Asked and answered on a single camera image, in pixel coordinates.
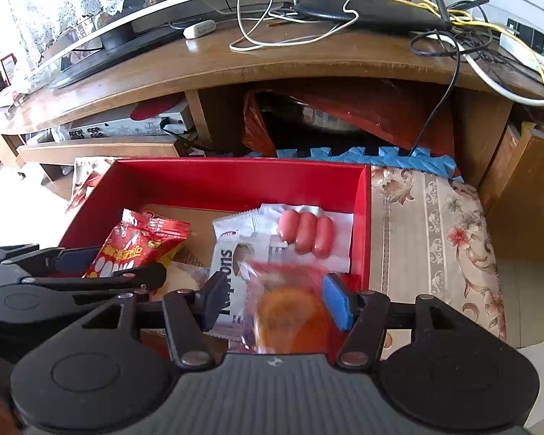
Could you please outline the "round rice cracker pack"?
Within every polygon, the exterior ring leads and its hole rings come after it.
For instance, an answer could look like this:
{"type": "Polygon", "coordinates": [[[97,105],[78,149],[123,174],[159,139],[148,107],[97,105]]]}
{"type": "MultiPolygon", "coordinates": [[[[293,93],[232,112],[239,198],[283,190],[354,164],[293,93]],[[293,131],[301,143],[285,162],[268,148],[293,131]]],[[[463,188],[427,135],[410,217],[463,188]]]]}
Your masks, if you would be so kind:
{"type": "Polygon", "coordinates": [[[178,290],[198,291],[208,279],[208,268],[172,261],[167,268],[164,285],[154,292],[152,299],[161,301],[164,295],[178,290]]]}

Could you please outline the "red Trolli candy bag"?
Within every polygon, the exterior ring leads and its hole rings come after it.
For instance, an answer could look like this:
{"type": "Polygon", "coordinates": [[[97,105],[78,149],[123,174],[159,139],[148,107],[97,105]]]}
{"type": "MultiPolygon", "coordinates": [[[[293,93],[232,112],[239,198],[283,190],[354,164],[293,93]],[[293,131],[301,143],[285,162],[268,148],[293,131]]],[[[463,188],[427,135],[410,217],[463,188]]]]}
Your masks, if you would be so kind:
{"type": "Polygon", "coordinates": [[[117,271],[152,263],[168,267],[190,232],[188,222],[149,210],[124,209],[120,223],[110,232],[83,277],[107,278],[117,271]]]}

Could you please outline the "orange meat floss cake pack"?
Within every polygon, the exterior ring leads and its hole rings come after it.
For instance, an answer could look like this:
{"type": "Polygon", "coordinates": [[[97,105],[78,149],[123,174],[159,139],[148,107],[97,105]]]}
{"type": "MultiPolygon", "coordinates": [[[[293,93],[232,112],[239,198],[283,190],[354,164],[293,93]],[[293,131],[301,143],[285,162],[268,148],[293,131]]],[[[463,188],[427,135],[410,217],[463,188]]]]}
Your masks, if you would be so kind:
{"type": "Polygon", "coordinates": [[[246,284],[242,342],[260,355],[324,353],[334,359],[345,334],[323,295],[327,270],[287,263],[242,262],[246,284]]]}

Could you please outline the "white Kaprons wafer pack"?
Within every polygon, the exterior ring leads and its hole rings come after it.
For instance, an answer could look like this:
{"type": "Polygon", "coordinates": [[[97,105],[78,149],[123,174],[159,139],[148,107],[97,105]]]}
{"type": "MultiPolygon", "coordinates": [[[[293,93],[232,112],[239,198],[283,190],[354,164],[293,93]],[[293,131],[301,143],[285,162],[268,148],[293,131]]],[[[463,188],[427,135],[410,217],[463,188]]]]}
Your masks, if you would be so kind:
{"type": "Polygon", "coordinates": [[[230,231],[216,241],[210,272],[222,272],[228,283],[225,304],[209,335],[240,342],[243,332],[247,282],[240,273],[242,262],[277,262],[287,256],[288,244],[279,236],[254,233],[250,236],[230,231]]]}

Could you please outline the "pink sausage pack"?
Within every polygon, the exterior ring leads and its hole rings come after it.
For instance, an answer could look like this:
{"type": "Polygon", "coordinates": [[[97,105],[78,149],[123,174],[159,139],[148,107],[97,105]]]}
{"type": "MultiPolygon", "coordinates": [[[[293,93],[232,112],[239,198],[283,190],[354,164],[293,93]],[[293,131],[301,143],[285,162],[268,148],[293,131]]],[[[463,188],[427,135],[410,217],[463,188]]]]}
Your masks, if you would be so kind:
{"type": "Polygon", "coordinates": [[[257,210],[258,234],[270,236],[271,261],[320,266],[348,273],[352,266],[354,216],[319,206],[263,204],[257,210]]]}

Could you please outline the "silver snack pouch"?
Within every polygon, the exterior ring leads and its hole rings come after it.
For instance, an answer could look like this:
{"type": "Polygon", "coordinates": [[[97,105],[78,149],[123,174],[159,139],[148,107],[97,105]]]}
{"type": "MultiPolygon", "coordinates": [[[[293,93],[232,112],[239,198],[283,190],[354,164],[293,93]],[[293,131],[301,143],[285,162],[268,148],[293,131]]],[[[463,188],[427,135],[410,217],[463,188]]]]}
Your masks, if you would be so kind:
{"type": "Polygon", "coordinates": [[[269,259],[272,237],[277,232],[276,219],[253,209],[215,219],[212,225],[214,256],[232,258],[239,245],[246,245],[255,259],[269,259]]]}

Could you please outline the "red cardboard box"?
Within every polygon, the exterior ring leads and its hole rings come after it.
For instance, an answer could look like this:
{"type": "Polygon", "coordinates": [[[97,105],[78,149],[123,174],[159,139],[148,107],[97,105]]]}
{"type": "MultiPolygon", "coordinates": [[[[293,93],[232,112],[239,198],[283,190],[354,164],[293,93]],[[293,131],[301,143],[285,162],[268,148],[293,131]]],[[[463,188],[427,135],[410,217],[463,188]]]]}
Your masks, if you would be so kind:
{"type": "Polygon", "coordinates": [[[318,206],[352,215],[350,271],[354,291],[367,288],[370,265],[370,172],[366,166],[279,159],[120,159],[78,208],[59,242],[99,248],[124,210],[149,210],[188,222],[186,244],[202,262],[213,255],[217,214],[263,204],[318,206]]]}

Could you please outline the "silver media player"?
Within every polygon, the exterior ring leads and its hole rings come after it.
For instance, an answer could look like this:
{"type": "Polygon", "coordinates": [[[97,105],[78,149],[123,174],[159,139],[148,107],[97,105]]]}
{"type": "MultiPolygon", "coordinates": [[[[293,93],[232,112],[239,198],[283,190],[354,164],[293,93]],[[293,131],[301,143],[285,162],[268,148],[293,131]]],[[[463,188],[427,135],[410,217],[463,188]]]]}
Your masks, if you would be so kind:
{"type": "Polygon", "coordinates": [[[45,144],[66,140],[89,140],[100,137],[153,137],[165,134],[161,123],[169,126],[174,134],[186,134],[194,129],[189,104],[183,98],[171,104],[163,112],[159,109],[163,102],[150,100],[134,103],[120,108],[98,113],[80,120],[65,123],[55,128],[41,130],[36,134],[27,134],[28,144],[45,144]]]}

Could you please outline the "blue foam mat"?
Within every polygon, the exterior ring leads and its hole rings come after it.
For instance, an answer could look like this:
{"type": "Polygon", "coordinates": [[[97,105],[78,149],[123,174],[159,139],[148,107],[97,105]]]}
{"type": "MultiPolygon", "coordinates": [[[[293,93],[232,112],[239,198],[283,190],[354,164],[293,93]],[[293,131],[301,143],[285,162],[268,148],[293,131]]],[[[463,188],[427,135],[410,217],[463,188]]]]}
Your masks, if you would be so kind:
{"type": "Polygon", "coordinates": [[[279,159],[332,161],[417,170],[448,180],[464,182],[451,156],[432,156],[430,150],[424,147],[418,147],[411,155],[401,155],[400,148],[396,146],[382,146],[378,148],[376,154],[368,154],[364,147],[352,147],[340,154],[333,154],[330,147],[315,147],[304,150],[278,149],[276,156],[279,159]]]}

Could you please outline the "white paper sheet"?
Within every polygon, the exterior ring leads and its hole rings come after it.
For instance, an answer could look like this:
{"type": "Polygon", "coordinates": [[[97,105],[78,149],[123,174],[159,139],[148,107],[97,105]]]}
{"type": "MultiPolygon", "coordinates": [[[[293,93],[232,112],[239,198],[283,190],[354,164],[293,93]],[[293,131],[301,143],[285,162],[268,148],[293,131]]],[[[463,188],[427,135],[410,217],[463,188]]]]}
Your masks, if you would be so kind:
{"type": "Polygon", "coordinates": [[[544,342],[518,349],[518,352],[530,360],[539,376],[539,393],[524,425],[525,428],[531,428],[544,420],[544,342]]]}

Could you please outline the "wooden TV stand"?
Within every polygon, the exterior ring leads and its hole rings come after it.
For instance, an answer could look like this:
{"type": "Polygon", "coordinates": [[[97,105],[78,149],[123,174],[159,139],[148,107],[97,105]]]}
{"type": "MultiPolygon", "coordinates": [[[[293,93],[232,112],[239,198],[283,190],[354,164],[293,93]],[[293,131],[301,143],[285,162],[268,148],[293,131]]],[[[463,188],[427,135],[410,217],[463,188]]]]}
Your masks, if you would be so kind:
{"type": "Polygon", "coordinates": [[[190,98],[199,136],[232,148],[240,142],[242,93],[256,84],[303,87],[319,80],[356,101],[369,100],[368,81],[406,80],[420,90],[453,84],[456,161],[479,187],[499,147],[512,102],[468,66],[417,56],[403,37],[349,30],[302,46],[236,53],[239,35],[225,24],[199,40],[177,40],[60,90],[44,87],[11,114],[0,112],[0,134],[29,134],[162,95],[190,98]]]}

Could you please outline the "brown cardboard box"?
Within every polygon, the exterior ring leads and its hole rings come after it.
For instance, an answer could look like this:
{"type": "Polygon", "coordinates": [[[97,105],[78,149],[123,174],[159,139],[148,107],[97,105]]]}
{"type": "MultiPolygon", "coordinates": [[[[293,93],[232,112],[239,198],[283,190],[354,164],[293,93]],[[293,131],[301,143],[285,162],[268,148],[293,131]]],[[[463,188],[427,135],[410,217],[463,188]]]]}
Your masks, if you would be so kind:
{"type": "Polygon", "coordinates": [[[507,126],[478,192],[496,256],[544,265],[544,133],[507,126]]]}

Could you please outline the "black monitor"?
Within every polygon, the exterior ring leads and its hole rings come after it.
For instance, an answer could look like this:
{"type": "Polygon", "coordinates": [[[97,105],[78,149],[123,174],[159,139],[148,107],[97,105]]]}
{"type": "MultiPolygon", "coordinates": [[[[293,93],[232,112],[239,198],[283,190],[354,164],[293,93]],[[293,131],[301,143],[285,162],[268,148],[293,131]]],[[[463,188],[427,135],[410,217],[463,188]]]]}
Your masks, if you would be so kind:
{"type": "Polygon", "coordinates": [[[185,6],[203,0],[123,0],[120,12],[99,12],[92,26],[74,29],[72,43],[48,59],[59,73],[49,88],[60,90],[135,56],[184,37],[196,22],[220,19],[216,10],[197,15],[185,6]]]}

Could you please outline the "black wifi router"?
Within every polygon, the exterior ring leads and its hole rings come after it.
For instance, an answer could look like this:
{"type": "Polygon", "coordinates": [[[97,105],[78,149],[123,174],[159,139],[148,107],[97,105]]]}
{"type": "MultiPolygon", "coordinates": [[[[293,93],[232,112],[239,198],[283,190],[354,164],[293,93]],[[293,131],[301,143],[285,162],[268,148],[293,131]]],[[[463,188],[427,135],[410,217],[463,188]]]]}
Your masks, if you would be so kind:
{"type": "Polygon", "coordinates": [[[352,22],[383,32],[424,32],[450,29],[453,19],[467,17],[489,0],[292,0],[301,18],[347,24],[352,22]]]}

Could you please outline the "white power strip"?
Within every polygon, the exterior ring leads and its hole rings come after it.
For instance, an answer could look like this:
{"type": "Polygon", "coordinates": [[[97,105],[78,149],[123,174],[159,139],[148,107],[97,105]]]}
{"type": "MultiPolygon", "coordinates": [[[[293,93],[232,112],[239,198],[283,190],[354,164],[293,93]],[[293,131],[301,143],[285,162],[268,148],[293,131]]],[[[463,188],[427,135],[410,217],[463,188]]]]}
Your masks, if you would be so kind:
{"type": "Polygon", "coordinates": [[[539,71],[537,66],[540,66],[544,72],[544,33],[511,18],[507,20],[505,29],[523,41],[528,49],[504,34],[500,36],[499,45],[522,65],[535,72],[539,71]]]}

